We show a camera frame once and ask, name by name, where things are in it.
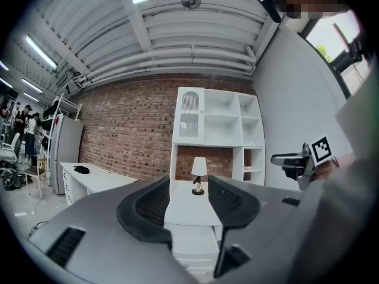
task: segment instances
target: white desk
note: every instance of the white desk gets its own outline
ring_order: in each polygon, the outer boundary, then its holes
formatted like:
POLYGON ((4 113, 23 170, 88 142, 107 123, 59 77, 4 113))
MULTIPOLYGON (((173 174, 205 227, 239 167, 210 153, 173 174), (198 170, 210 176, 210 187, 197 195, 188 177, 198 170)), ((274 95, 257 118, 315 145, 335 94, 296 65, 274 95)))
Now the white desk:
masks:
POLYGON ((90 163, 61 163, 63 167, 63 181, 65 182, 65 193, 67 204, 91 193, 107 191, 112 188, 131 184, 138 179, 127 177, 102 169, 90 163), (84 166, 89 173, 83 174, 75 171, 75 166, 84 166))
POLYGON ((208 200, 208 183, 204 194, 195 196, 189 181, 170 184, 170 203, 165 214, 165 228, 172 235, 172 254, 200 282, 213 278, 219 255, 222 225, 208 200))

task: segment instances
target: floor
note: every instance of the floor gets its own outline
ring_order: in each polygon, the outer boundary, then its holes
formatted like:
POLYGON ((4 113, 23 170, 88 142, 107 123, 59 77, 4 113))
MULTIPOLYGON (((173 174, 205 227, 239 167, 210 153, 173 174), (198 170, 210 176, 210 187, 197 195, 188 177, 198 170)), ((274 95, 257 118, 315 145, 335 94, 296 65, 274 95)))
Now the floor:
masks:
MULTIPOLYGON (((29 166, 17 164, 18 173, 24 173, 29 166)), ((0 177, 0 205, 8 217, 13 230, 19 237, 27 238, 31 229, 42 221, 48 221, 67 207, 65 195, 57 195, 51 187, 41 182, 43 198, 40 198, 36 184, 28 184, 14 191, 6 191, 0 177)))

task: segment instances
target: ceiling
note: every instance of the ceiling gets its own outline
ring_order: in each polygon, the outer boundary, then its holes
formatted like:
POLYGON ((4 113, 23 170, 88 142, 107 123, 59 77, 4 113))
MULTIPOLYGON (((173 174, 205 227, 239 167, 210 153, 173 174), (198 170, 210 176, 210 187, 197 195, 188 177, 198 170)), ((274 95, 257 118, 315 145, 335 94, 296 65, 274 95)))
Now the ceiling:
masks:
POLYGON ((45 103, 62 92, 137 73, 251 75, 277 24, 256 0, 35 0, 9 36, 0 77, 45 103), (57 64, 53 70, 29 35, 57 64), (43 90, 39 95, 21 82, 43 90))

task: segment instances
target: white bookshelf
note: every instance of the white bookshelf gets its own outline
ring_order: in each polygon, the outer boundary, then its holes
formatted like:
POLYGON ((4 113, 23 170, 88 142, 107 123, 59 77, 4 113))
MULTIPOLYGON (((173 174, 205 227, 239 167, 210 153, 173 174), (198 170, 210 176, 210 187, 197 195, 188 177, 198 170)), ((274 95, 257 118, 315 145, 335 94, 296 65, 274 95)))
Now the white bookshelf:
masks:
POLYGON ((232 178, 264 185, 265 138, 256 96, 204 88, 179 88, 172 137, 170 177, 179 145, 232 147, 232 178), (245 151, 252 165, 246 165, 245 151))

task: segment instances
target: lamp base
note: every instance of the lamp base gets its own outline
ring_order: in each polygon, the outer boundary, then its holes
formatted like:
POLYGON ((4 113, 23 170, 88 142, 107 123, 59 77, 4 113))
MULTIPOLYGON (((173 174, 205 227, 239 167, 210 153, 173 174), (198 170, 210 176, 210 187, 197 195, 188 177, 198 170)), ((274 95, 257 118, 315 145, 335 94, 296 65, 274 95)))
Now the lamp base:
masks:
POLYGON ((195 195, 195 196, 201 196, 201 195, 203 195, 204 194, 204 190, 203 189, 197 189, 197 188, 194 188, 193 190, 192 190, 192 193, 195 195))

